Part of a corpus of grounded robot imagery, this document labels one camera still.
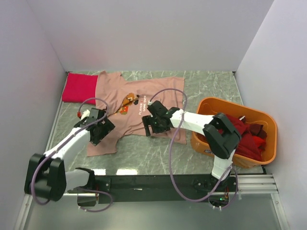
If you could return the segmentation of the pink t shirt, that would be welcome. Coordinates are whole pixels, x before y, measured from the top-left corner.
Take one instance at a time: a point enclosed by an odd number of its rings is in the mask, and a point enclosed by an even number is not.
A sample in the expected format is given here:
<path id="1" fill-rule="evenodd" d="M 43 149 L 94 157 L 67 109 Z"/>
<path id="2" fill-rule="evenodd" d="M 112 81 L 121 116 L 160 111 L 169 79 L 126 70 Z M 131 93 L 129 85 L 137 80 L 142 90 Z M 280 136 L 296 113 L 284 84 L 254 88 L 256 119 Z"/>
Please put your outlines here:
<path id="1" fill-rule="evenodd" d="M 127 135 L 145 135 L 142 117 L 151 98 L 160 101 L 166 108 L 182 108 L 184 78 L 166 77 L 148 80 L 126 81 L 121 72 L 99 73 L 95 96 L 98 109 L 109 108 L 108 119 L 115 128 L 94 146 L 88 144 L 89 157 L 116 153 L 117 142 Z"/>

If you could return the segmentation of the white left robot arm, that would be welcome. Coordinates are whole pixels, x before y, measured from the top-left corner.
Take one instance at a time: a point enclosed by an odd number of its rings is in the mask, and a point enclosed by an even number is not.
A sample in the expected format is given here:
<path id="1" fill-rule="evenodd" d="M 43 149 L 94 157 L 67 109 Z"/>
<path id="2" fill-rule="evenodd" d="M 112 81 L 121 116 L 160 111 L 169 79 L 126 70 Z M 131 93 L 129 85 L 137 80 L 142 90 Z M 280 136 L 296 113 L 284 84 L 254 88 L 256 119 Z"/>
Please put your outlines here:
<path id="1" fill-rule="evenodd" d="M 33 154 L 28 163 L 24 192 L 49 202 L 59 201 L 75 188 L 86 193 L 93 191 L 96 186 L 93 170 L 79 167 L 67 172 L 65 166 L 84 146 L 98 145 L 115 128 L 107 113 L 107 109 L 92 108 L 89 113 L 83 113 L 68 136 L 55 147 L 43 154 Z"/>

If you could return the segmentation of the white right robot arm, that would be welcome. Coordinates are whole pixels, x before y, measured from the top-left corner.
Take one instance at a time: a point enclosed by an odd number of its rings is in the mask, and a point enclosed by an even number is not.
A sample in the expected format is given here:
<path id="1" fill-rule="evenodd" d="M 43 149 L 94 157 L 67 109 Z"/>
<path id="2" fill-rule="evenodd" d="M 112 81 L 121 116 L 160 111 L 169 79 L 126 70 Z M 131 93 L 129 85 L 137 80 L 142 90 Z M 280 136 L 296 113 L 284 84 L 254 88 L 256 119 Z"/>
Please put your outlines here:
<path id="1" fill-rule="evenodd" d="M 175 130 L 169 150 L 172 150 L 180 129 L 205 136 L 214 155 L 213 169 L 210 173 L 211 187 L 215 191 L 222 191 L 228 186 L 233 156 L 242 137 L 225 114 L 200 115 L 177 107 L 167 109 L 160 101 L 149 103 L 147 110 L 150 114 L 142 117 L 147 137 Z"/>

